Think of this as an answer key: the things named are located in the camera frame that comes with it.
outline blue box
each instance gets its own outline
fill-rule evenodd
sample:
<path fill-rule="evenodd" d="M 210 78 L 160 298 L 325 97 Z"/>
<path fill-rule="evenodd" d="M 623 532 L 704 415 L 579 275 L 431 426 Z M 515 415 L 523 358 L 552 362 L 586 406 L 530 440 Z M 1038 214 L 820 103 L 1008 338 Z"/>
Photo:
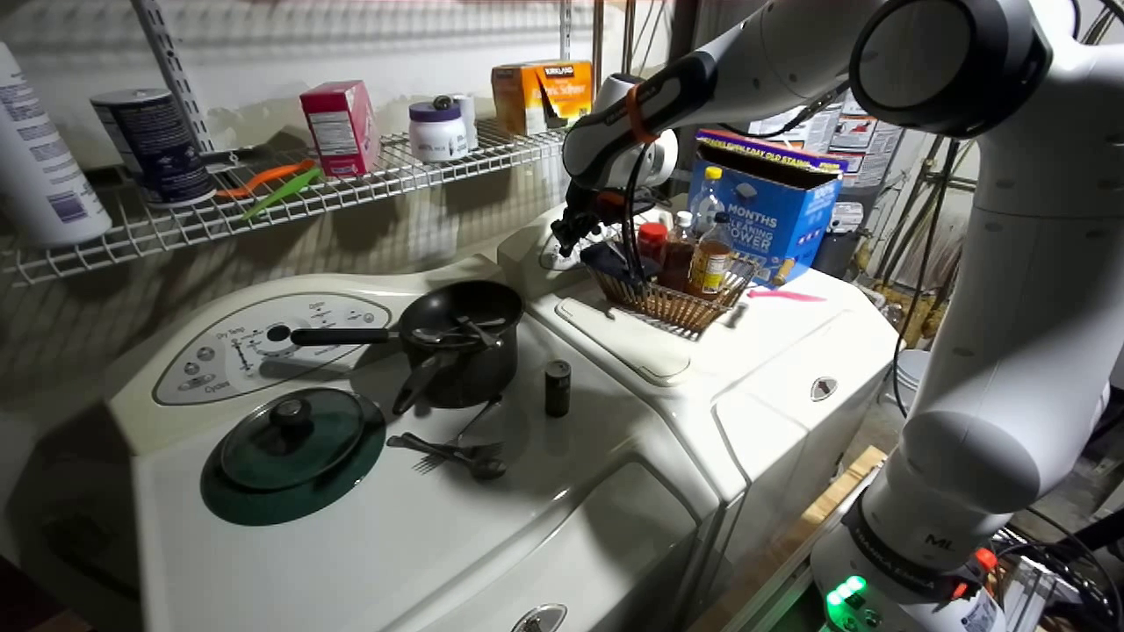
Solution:
<path fill-rule="evenodd" d="M 833 225 L 841 182 L 840 170 L 708 132 L 697 132 L 697 154 L 693 199 L 702 189 L 704 164 L 718 164 L 723 179 L 716 182 L 716 196 L 731 212 L 725 237 L 758 263 L 753 282 L 787 284 L 799 278 Z"/>

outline green light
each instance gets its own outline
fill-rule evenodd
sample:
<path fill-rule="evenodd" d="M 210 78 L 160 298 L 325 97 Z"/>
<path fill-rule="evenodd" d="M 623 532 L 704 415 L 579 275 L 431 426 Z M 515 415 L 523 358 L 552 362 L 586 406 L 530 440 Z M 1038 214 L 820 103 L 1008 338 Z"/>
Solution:
<path fill-rule="evenodd" d="M 835 632 L 860 632 L 865 625 L 865 599 L 869 582 L 865 576 L 845 576 L 833 594 L 825 594 L 825 613 Z"/>
<path fill-rule="evenodd" d="M 849 596 L 866 594 L 866 589 L 869 589 L 869 582 L 865 576 L 845 576 L 840 587 L 833 587 L 830 607 L 845 605 Z"/>

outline small black object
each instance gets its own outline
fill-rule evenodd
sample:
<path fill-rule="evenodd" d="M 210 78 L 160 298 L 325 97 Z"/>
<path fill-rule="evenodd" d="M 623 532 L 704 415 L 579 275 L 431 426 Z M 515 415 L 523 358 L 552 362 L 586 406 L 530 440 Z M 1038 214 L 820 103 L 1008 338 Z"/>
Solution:
<path fill-rule="evenodd" d="M 546 412 L 546 417 L 568 415 L 568 365 L 564 362 L 546 362 L 546 367 L 544 367 L 544 412 Z"/>

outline wicker basket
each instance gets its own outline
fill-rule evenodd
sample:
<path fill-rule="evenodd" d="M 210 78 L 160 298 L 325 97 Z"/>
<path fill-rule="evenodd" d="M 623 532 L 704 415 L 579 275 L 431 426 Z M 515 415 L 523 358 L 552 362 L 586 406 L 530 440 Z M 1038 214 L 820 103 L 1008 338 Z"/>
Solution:
<path fill-rule="evenodd" d="M 606 294 L 609 306 L 616 308 L 628 308 L 628 311 L 639 311 L 647 319 L 653 319 L 657 325 L 663 329 L 674 329 L 677 338 L 702 338 L 702 329 L 723 315 L 731 306 L 738 306 L 738 298 L 744 294 L 748 282 L 750 282 L 750 259 L 738 259 L 738 282 L 704 298 L 704 294 L 687 294 L 687 291 L 677 291 L 677 287 L 668 287 L 668 284 L 643 284 L 643 287 L 633 287 L 628 282 L 622 278 L 609 278 L 595 267 L 586 263 L 586 271 L 595 278 L 601 291 Z"/>

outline cardboard box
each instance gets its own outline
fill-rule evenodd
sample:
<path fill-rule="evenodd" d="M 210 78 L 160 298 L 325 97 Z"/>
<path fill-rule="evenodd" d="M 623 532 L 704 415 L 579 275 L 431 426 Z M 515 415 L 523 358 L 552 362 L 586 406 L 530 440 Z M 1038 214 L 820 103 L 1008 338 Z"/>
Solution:
<path fill-rule="evenodd" d="M 360 81 L 330 81 L 300 92 L 300 110 L 325 174 L 368 174 L 375 170 L 375 110 Z"/>
<path fill-rule="evenodd" d="M 702 163 L 693 170 L 693 199 L 704 164 L 723 164 L 716 196 L 731 212 L 725 237 L 758 263 L 753 282 L 787 284 L 799 278 L 833 225 L 840 170 L 833 163 L 811 164 L 704 132 L 697 132 L 697 154 Z"/>
<path fill-rule="evenodd" d="M 496 119 L 508 136 L 564 130 L 594 110 L 594 64 L 539 58 L 491 67 Z"/>

